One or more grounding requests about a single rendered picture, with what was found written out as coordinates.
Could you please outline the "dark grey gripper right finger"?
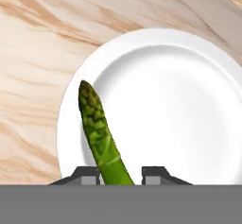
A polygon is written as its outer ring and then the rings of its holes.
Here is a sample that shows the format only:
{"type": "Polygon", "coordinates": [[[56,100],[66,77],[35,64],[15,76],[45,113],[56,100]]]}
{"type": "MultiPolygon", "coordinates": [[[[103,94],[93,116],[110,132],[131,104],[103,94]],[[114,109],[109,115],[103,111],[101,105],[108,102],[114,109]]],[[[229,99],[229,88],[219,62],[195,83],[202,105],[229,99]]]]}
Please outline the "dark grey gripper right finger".
{"type": "Polygon", "coordinates": [[[173,177],[164,166],[143,166],[143,185],[189,185],[189,182],[173,177]]]}

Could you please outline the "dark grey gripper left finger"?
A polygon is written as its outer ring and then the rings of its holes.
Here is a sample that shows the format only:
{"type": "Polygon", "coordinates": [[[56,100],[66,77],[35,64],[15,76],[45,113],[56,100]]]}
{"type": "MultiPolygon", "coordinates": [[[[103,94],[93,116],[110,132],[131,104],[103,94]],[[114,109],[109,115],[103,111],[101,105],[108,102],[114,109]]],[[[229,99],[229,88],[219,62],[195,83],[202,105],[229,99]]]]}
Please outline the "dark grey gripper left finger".
{"type": "Polygon", "coordinates": [[[99,185],[100,173],[96,166],[78,166],[71,176],[52,182],[52,185],[99,185]]]}

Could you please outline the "green asparagus spear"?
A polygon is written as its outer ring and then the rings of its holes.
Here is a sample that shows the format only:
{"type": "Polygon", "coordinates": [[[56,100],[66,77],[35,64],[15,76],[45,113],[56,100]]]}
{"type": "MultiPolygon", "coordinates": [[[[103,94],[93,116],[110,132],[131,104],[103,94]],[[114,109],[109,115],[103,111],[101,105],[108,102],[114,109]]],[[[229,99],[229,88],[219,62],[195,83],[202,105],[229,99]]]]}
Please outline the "green asparagus spear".
{"type": "Polygon", "coordinates": [[[78,108],[88,146],[104,183],[134,185],[108,127],[101,100],[86,80],[78,87],[78,108]]]}

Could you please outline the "white round plate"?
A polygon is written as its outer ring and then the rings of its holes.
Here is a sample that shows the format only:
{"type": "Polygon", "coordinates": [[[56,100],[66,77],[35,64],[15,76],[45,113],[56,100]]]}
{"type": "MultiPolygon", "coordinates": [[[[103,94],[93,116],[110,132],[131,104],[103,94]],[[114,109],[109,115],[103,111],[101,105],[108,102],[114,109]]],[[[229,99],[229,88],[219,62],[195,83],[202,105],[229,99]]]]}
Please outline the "white round plate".
{"type": "Polygon", "coordinates": [[[92,165],[78,86],[99,95],[133,181],[163,166],[193,184],[242,184],[242,67],[198,36],[175,29],[132,31],[100,46],[77,69],[60,105],[60,172],[92,165]]]}

